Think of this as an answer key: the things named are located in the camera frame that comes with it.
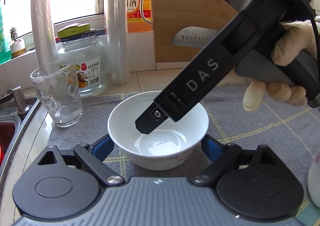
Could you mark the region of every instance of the water in bowl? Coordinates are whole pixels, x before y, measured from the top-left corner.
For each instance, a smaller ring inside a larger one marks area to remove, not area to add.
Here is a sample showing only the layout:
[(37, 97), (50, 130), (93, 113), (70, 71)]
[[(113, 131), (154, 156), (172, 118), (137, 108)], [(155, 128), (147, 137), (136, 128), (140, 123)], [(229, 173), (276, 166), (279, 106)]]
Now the water in bowl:
[(179, 131), (155, 129), (142, 134), (134, 143), (137, 153), (146, 156), (162, 156), (177, 153), (186, 148), (186, 137)]

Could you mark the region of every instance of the wooden cutting board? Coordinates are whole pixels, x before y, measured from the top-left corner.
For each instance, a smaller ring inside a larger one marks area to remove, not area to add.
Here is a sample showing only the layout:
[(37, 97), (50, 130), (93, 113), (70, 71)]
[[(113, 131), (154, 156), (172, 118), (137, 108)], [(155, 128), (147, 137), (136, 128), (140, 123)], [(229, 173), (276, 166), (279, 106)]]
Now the wooden cutting board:
[(151, 0), (151, 11), (156, 63), (188, 62), (200, 51), (171, 45), (181, 29), (220, 30), (237, 14), (224, 0)]

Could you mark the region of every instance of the glass cup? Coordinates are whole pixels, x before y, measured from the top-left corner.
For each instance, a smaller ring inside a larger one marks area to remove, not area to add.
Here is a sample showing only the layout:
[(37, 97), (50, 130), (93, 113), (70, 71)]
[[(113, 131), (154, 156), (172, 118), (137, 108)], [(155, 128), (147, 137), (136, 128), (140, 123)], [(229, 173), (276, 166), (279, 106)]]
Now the glass cup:
[(38, 98), (58, 127), (69, 127), (81, 118), (83, 108), (74, 59), (44, 64), (30, 78)]

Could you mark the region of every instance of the jar lid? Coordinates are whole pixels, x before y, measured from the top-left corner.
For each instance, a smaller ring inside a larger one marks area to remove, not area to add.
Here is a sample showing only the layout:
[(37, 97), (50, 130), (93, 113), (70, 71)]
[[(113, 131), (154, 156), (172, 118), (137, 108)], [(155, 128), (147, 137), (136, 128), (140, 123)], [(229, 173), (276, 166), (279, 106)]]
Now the jar lid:
[(59, 38), (66, 38), (74, 35), (78, 35), (83, 32), (90, 31), (90, 24), (80, 24), (80, 23), (74, 23), (68, 26), (65, 26), (64, 28), (60, 29), (58, 31), (58, 37)]
[(73, 41), (73, 40), (77, 40), (77, 39), (87, 38), (87, 37), (91, 37), (95, 34), (96, 34), (96, 30), (91, 29), (87, 32), (82, 32), (77, 35), (73, 35), (73, 36), (69, 36), (69, 37), (65, 37), (65, 38), (60, 38), (60, 42), (68, 42), (68, 41)]

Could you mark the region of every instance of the hand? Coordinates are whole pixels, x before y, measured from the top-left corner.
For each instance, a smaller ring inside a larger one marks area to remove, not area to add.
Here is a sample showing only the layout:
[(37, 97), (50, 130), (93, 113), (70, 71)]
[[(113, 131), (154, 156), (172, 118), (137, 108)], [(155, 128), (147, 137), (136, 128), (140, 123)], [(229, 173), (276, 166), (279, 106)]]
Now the hand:
[[(296, 21), (283, 24), (287, 32), (277, 41), (272, 52), (272, 60), (276, 65), (286, 66), (295, 59), (302, 49), (316, 59), (316, 39), (310, 21)], [(253, 80), (243, 98), (243, 108), (254, 112), (259, 108), (264, 92), (276, 102), (284, 102), (292, 106), (302, 106), (307, 103), (306, 90), (301, 86), (291, 88), (284, 83), (266, 84)]]

